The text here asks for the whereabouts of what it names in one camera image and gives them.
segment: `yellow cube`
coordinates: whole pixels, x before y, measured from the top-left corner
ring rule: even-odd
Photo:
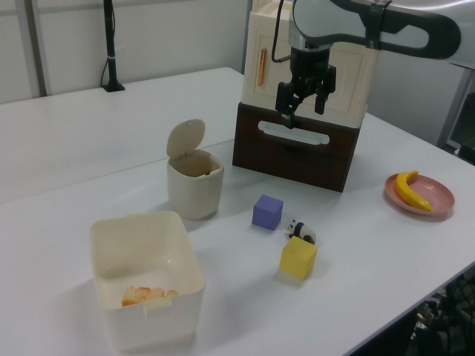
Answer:
[[[312,271],[317,250],[317,246],[294,236],[284,248],[282,248],[279,268],[282,271],[304,280],[310,271]]]

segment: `plate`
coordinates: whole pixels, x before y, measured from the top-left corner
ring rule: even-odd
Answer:
[[[406,211],[421,215],[444,215],[448,213],[455,204],[455,198],[452,192],[442,183],[436,180],[417,175],[409,182],[409,186],[421,197],[427,199],[432,206],[432,211],[414,208],[406,204],[396,193],[394,188],[397,174],[386,179],[385,189],[389,198],[398,206]]]

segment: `yellow banana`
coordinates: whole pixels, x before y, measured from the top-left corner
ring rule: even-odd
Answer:
[[[404,200],[410,206],[413,206],[414,208],[418,209],[432,211],[432,206],[430,206],[430,203],[426,199],[418,195],[415,191],[413,191],[411,187],[407,184],[407,181],[410,178],[416,176],[417,174],[419,174],[418,171],[402,172],[398,174],[396,177],[396,184],[394,185],[396,193],[401,197],[402,200]]]

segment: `purple cube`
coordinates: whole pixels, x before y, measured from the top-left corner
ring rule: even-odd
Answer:
[[[262,195],[254,205],[252,223],[269,230],[275,230],[281,221],[283,206],[282,200]]]

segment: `panda figurine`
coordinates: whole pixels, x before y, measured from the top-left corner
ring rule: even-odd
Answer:
[[[302,240],[307,241],[308,243],[311,243],[313,245],[315,245],[315,242],[317,240],[315,232],[313,232],[313,230],[307,225],[304,225],[303,222],[295,222],[295,220],[292,220],[290,225],[287,226],[287,231],[290,233],[289,237],[300,237]]]

